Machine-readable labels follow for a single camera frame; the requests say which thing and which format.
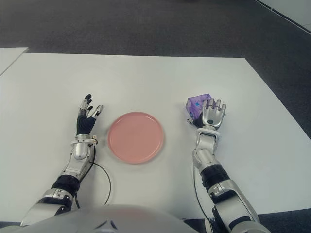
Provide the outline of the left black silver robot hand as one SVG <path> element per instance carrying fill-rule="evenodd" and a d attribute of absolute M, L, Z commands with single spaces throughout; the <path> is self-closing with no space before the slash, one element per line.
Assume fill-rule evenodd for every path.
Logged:
<path fill-rule="evenodd" d="M 98 105 L 94 112 L 89 115 L 93 106 L 90 106 L 92 102 L 92 95 L 87 94 L 82 100 L 76 121 L 76 135 L 87 134 L 90 135 L 98 116 L 103 110 L 103 105 Z"/>

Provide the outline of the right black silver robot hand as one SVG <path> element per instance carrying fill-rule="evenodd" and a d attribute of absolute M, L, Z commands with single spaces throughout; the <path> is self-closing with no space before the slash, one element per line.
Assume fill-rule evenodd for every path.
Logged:
<path fill-rule="evenodd" d="M 187 119 L 187 122 L 196 128 L 212 129 L 217 131 L 225 116 L 226 104 L 221 99 L 214 98 L 203 102 L 201 114 L 197 119 Z"/>

